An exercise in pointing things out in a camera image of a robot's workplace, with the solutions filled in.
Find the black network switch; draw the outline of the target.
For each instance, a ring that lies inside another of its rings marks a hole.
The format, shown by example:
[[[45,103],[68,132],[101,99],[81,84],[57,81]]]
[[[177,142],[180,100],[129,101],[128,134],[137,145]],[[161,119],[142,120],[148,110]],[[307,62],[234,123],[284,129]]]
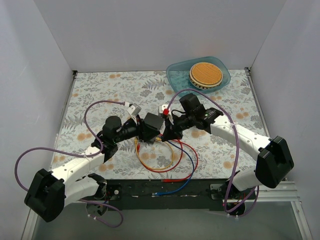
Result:
[[[156,137],[160,134],[160,129],[163,125],[164,119],[158,115],[148,112],[144,118],[144,141],[154,142]]]

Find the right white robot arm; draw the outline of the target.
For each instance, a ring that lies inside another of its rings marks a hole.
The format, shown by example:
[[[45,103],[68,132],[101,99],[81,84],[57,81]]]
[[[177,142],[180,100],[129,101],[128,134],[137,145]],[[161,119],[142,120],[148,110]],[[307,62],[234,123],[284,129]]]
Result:
[[[233,173],[221,186],[221,194],[237,199],[256,186],[274,189],[294,168],[291,152],[283,137],[269,138],[238,125],[220,107],[205,108],[193,93],[186,94],[179,102],[184,110],[180,116],[166,104],[158,108],[165,121],[163,141],[180,140],[184,130],[195,127],[225,139],[235,145],[237,151],[245,151],[256,161],[254,167]]]

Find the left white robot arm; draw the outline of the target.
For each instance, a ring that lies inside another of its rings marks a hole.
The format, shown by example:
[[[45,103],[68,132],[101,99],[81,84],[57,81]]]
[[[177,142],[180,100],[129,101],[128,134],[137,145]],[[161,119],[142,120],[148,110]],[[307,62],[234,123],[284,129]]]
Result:
[[[118,143],[137,137],[144,142],[159,134],[163,119],[148,113],[145,118],[121,122],[118,116],[106,119],[98,139],[79,158],[47,171],[39,170],[27,191],[24,203],[46,222],[53,221],[65,206],[82,198],[102,200],[107,193],[107,181],[90,173],[118,151]]]

